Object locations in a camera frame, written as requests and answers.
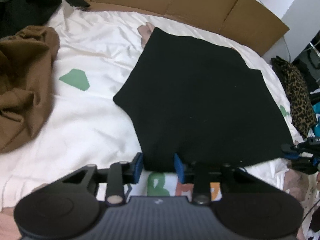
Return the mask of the black shorts with floral trim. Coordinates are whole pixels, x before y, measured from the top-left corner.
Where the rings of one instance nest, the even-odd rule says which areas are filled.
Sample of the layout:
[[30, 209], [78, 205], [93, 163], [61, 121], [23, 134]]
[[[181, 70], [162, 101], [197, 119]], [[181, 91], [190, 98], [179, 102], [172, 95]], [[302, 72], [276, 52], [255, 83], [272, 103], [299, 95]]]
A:
[[154, 29], [113, 98], [130, 117], [149, 171], [185, 164], [251, 166], [293, 142], [261, 71], [234, 49]]

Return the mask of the brown cardboard sheet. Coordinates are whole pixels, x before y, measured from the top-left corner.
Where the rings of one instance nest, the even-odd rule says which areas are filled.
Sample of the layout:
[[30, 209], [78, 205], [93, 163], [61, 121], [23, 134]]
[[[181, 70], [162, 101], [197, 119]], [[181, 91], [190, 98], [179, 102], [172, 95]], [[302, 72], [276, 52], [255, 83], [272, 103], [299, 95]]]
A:
[[91, 10], [162, 16], [230, 38], [264, 55], [288, 26], [256, 0], [86, 0]]

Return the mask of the brown crumpled garment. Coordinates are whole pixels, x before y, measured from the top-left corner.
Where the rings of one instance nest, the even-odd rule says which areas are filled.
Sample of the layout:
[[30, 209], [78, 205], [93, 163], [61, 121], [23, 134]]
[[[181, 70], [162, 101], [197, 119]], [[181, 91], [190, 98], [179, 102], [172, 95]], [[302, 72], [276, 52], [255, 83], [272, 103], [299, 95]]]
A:
[[52, 68], [60, 38], [30, 25], [1, 40], [1, 153], [34, 139], [52, 111]]

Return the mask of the leopard print cushion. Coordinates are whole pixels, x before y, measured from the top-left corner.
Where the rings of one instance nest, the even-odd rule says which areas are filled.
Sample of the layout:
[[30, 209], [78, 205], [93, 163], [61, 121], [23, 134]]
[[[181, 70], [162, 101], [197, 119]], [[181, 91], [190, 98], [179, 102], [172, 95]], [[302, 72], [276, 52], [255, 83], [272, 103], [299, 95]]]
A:
[[290, 103], [292, 124], [305, 139], [310, 129], [317, 124], [306, 81], [294, 64], [279, 56], [271, 59], [271, 65]]

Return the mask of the white patterned bed sheet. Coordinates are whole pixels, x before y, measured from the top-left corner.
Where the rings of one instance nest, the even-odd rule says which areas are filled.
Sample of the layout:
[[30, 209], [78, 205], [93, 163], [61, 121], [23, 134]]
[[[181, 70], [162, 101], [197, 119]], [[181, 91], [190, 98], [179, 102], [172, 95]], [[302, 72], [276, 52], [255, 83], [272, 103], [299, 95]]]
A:
[[52, 113], [35, 139], [1, 155], [1, 239], [20, 238], [13, 208], [22, 197], [84, 165], [108, 167], [131, 160], [140, 150], [131, 120], [112, 99], [142, 53], [138, 27], [146, 23], [239, 52], [249, 68], [262, 72], [293, 140], [302, 142], [279, 79], [253, 50], [169, 19], [137, 12], [85, 12], [63, 1], [48, 22], [60, 38]]

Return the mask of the black garment pile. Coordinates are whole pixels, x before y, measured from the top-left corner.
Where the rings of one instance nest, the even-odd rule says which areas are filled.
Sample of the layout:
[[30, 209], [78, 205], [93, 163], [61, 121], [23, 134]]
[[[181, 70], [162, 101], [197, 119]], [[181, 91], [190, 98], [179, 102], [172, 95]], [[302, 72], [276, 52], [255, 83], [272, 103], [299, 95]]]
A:
[[[1, 2], [1, 38], [29, 25], [44, 25], [63, 0], [8, 0]], [[85, 0], [66, 0], [71, 6], [89, 8]]]

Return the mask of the white foam board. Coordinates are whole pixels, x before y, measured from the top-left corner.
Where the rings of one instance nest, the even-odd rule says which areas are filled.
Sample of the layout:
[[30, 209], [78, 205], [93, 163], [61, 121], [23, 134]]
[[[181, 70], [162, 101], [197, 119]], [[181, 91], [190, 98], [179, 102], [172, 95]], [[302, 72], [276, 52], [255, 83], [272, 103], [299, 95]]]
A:
[[279, 56], [293, 61], [319, 31], [319, 0], [260, 0], [289, 27], [263, 55], [266, 62]]

